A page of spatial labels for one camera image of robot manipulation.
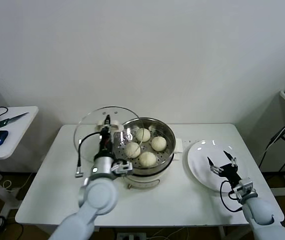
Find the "scissors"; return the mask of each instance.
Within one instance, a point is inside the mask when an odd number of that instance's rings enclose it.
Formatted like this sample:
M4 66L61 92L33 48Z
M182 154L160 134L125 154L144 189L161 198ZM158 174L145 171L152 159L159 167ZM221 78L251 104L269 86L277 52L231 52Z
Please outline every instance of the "scissors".
M7 118L5 120L2 120L0 121L0 128L8 125L8 124L11 124L13 122L16 122L18 119L20 119L21 117L25 116L26 114L29 114L29 112L25 112L23 114L20 114L20 115L17 115L17 116L14 116L12 118Z

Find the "white table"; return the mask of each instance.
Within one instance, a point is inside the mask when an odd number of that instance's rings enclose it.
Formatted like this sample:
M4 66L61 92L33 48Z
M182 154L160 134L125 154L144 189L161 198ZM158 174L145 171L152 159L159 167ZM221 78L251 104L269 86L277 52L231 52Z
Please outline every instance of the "white table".
M9 158L15 151L20 140L24 136L25 132L29 128L30 124L34 120L36 114L38 113L38 107L36 106L22 106L22 107L9 107L8 112L0 116L0 121L8 118L15 117L17 115L28 113L25 116L21 117L15 122L12 122L4 127L1 127L0 130L7 130L9 132L8 137L2 145L0 145L0 160ZM18 201L15 196L18 191L9 193L4 190L0 185L0 199L5 202L0 216L7 217L11 209L17 209L20 206L21 201Z
M173 161L164 181L152 189L128 189L121 178L115 180L119 201L113 211L99 216L98 227L169 227L226 226L248 224L243 213L230 213L222 205L218 192L205 187L187 166L189 147L198 140L219 140L230 143L246 160L248 174L258 195L275 208L275 218L284 214L268 187L257 164L237 129L232 124L172 124L175 136L182 139L184 153ZM48 225L59 225L78 211L78 192L84 178L75 178L77 152L73 145L76 125L64 125L54 140L17 214L16 221L38 225L50 232ZM83 162L89 173L91 164ZM236 209L239 204L225 197L226 204Z

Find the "white wall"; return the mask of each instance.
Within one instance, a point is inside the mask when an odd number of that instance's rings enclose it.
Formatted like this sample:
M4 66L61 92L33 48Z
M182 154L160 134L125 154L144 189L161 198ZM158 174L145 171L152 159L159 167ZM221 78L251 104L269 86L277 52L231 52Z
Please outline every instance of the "white wall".
M39 107L23 139L36 158L62 124L105 105L234 123L256 153L284 123L268 111L284 88L283 0L0 0L0 98ZM255 138L262 118L270 129Z

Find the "power outlet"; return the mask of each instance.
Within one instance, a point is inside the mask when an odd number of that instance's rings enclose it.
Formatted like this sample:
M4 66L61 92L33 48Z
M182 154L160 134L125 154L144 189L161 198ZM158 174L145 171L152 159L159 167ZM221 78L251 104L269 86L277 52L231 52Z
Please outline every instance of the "power outlet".
M147 235L145 232L119 232L117 240L146 240Z

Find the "floor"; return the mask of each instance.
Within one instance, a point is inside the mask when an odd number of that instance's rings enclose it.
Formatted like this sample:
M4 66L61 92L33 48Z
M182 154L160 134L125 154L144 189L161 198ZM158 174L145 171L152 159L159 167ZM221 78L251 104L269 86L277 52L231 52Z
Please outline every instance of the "floor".
M20 187L22 186L25 181L27 180L29 175L3 175L2 183L5 180L11 180L13 187ZM22 200L24 196L26 195L33 179L35 176L31 176L27 184L20 189L17 198L19 200ZM268 184L271 188L276 187L285 187L285 180L282 177L273 177L269 179ZM285 196L277 197L276 198L284 215L285 215ZM0 200L0 211L2 209L2 206L4 203ZM49 238L49 235L36 226L33 225L23 225L23 228L21 225L15 223L15 211L11 211L10 215L8 217L7 226L5 231L0 233L0 240L47 240ZM230 233L235 227L225 227L225 231L227 233ZM171 233L179 230L180 228L176 227L168 227L168 228L157 228L157 227L143 227L143 228L101 228L99 232L95 232L90 240L114 240L115 239L115 233L121 233L121 232L141 232L141 233L147 233L147 237L152 237L154 234L156 234L158 231L160 231L157 236L168 236ZM177 233L170 236L170 240L186 240L188 236L189 240L196 240L196 239L207 239L207 240L219 240L219 230L218 227L189 227L189 228L183 228ZM242 240L253 240L253 234L249 233L246 236L242 238Z

